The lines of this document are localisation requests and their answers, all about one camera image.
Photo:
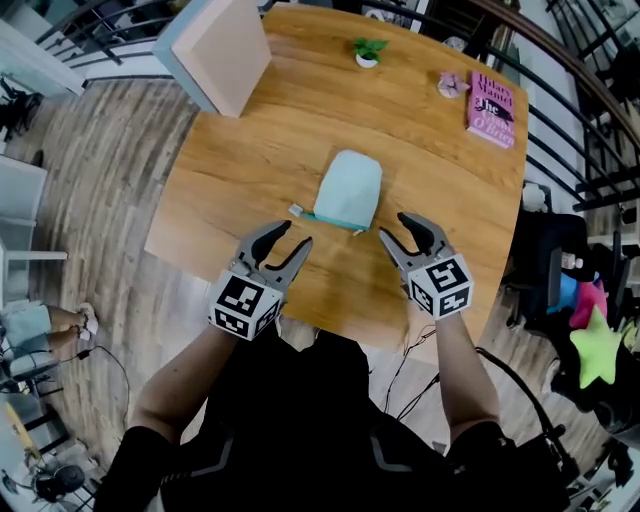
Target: teal shorts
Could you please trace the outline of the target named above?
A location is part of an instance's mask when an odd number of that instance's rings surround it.
[[[51,319],[47,307],[40,302],[29,302],[21,308],[1,311],[0,324],[12,347],[27,352],[49,350],[46,335],[51,331]]]

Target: human arm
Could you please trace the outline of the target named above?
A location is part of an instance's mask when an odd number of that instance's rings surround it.
[[[451,441],[484,421],[499,422],[500,402],[460,313],[436,321],[440,392]]]
[[[131,427],[147,427],[177,444],[198,413],[238,338],[208,326],[144,385]]]

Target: small potted plant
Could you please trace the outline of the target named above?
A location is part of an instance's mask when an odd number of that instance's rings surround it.
[[[369,40],[359,37],[355,40],[354,53],[356,54],[356,62],[363,68],[372,68],[380,62],[378,52],[383,50],[389,41]]]

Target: desk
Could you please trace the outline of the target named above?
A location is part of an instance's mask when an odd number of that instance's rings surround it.
[[[240,119],[200,113],[178,155],[146,249],[215,281],[238,239],[257,226],[292,219],[269,262],[303,238],[314,247],[289,290],[284,314],[359,342],[398,349],[406,332],[400,276],[378,227],[408,247],[398,211],[440,224],[475,279],[464,318],[482,333],[502,277],[524,174],[528,101],[515,88],[515,148],[465,129],[466,98],[446,99],[441,71],[497,73],[425,36],[363,16],[276,5],[264,18],[273,61]],[[361,69],[353,39],[388,39],[382,62]],[[383,169],[372,230],[350,231],[288,213],[312,209],[334,155],[353,149]],[[412,355],[433,361],[433,350]]]

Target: black cable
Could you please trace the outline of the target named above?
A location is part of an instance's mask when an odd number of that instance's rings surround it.
[[[435,377],[433,379],[431,379],[431,382],[429,382],[429,384],[427,384],[427,387],[424,388],[407,405],[404,406],[404,409],[402,409],[402,411],[400,411],[400,414],[398,414],[397,419],[400,421],[400,420],[406,418],[409,415],[409,413],[411,411],[413,411],[415,406],[418,405],[418,402],[424,396],[424,394],[427,391],[429,391],[429,389],[431,389],[431,387],[434,386],[439,381],[440,381],[440,374],[436,373]]]
[[[31,361],[33,362],[33,369],[36,370],[38,368],[38,363],[36,363],[35,358],[33,357],[33,354],[49,354],[48,350],[32,350],[31,352],[28,351],[25,348],[22,347],[13,347],[11,345],[9,345],[9,348],[7,350],[4,350],[2,352],[2,355],[4,356],[4,354],[6,354],[7,352],[9,352],[9,350],[13,351],[15,353],[16,350],[21,351],[22,353],[28,355],[31,358]]]
[[[90,349],[87,349],[87,350],[82,350],[81,352],[78,352],[75,356],[70,357],[69,359],[64,359],[63,361],[60,361],[60,364],[68,363],[69,361],[73,361],[74,359],[79,359],[80,361],[82,361],[83,359],[86,359],[87,357],[89,357],[89,354],[91,354],[91,352],[93,352],[96,349],[103,350],[122,369],[122,373],[124,375],[124,380],[125,380],[125,382],[127,384],[127,405],[126,405],[124,413],[122,415],[122,429],[123,429],[123,432],[125,432],[127,430],[127,416],[129,416],[129,401],[130,401],[130,395],[131,395],[131,384],[129,383],[129,376],[127,375],[127,370],[124,369],[124,366],[118,360],[118,358],[116,356],[114,356],[113,353],[111,351],[109,351],[109,349],[107,349],[106,347],[103,347],[102,345],[96,345],[93,348],[90,348]]]
[[[130,401],[130,395],[131,395],[131,384],[129,383],[129,376],[127,375],[127,370],[124,369],[124,366],[122,365],[122,363],[106,347],[103,347],[102,345],[96,345],[90,350],[90,352],[98,348],[102,349],[105,353],[107,353],[111,357],[111,359],[113,359],[118,364],[118,366],[122,369],[124,380],[127,384],[127,405],[124,409],[124,413],[122,414],[122,432],[124,434],[124,432],[126,432],[127,430],[127,416],[129,416],[129,401]]]
[[[529,386],[527,386],[527,384],[522,380],[522,378],[515,372],[513,371],[513,369],[508,366],[506,363],[504,363],[503,361],[501,361],[500,359],[498,359],[496,356],[494,356],[491,352],[488,352],[487,350],[485,350],[482,347],[475,347],[476,352],[478,354],[480,354],[481,356],[483,356],[485,359],[487,359],[489,362],[491,362],[492,364],[494,364],[495,366],[497,366],[498,368],[500,368],[502,371],[504,371],[509,377],[511,377],[511,379],[513,379],[513,381],[518,385],[518,387],[524,392],[524,394],[527,396],[527,398],[531,401],[531,403],[533,404],[533,408],[535,409],[538,418],[540,420],[540,424],[542,426],[542,432],[544,434],[546,434],[547,438],[551,440],[551,442],[553,442],[556,450],[558,451],[558,453],[560,454],[560,456],[562,457],[563,460],[565,459],[569,459],[569,454],[567,453],[567,451],[564,449],[564,446],[562,446],[562,443],[560,443],[560,440],[558,439],[558,436],[555,434],[555,429],[553,428],[553,423],[551,423],[551,420],[549,419],[549,416],[547,415],[547,412],[544,410],[544,408],[542,407],[542,405],[540,404],[540,402],[538,401],[538,399],[535,397],[535,395],[531,392],[531,390],[529,389]],[[423,389],[416,397],[414,397],[406,406],[404,409],[402,409],[402,411],[400,412],[400,414],[398,414],[397,419],[398,420],[402,420],[404,418],[407,417],[407,415],[413,411],[413,409],[415,408],[416,405],[418,405],[418,402],[420,401],[420,399],[424,396],[424,394],[434,385],[436,384],[438,381],[440,380],[440,374],[436,374],[436,376],[431,380],[431,382],[429,382],[429,384],[427,384],[427,387],[425,389]]]
[[[404,363],[407,362],[407,358],[409,357],[409,354],[411,353],[411,351],[413,349],[415,349],[416,347],[419,347],[420,345],[422,345],[427,338],[433,336],[435,334],[435,330],[429,332],[428,334],[422,334],[424,332],[424,330],[427,327],[435,327],[434,325],[430,324],[430,325],[425,325],[420,332],[418,333],[418,337],[416,338],[416,342],[413,345],[409,345],[407,347],[405,347],[404,351],[402,352],[403,358],[402,358],[402,362],[400,363],[400,366],[398,366],[398,369],[396,370],[396,374],[393,376],[393,379],[391,379],[391,383],[389,384],[389,387],[387,388],[387,395],[385,397],[385,401],[384,401],[384,412],[387,413],[389,412],[389,403],[391,401],[391,388],[393,387],[393,385],[396,382],[396,379],[398,378],[398,376],[400,375],[400,371],[402,370]]]

